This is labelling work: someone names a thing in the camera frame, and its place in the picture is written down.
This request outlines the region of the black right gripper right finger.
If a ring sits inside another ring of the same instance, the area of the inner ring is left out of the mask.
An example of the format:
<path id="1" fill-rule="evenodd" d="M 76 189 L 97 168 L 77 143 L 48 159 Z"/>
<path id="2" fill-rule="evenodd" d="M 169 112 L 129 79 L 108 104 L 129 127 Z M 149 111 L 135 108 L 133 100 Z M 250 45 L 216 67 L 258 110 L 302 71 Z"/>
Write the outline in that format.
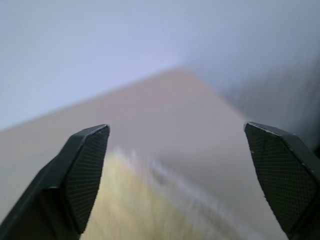
<path id="1" fill-rule="evenodd" d="M 295 134 L 247 122 L 257 179 L 276 220 L 290 240 L 320 238 L 320 159 Z"/>

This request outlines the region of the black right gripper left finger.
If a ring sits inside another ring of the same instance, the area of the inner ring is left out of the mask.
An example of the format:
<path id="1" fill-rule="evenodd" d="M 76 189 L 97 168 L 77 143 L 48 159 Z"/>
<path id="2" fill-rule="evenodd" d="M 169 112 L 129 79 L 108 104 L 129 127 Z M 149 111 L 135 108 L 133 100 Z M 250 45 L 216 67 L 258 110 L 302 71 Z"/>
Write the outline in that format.
<path id="1" fill-rule="evenodd" d="M 110 127 L 69 137 L 33 178 L 0 225 L 2 240 L 78 240 L 97 198 Z"/>

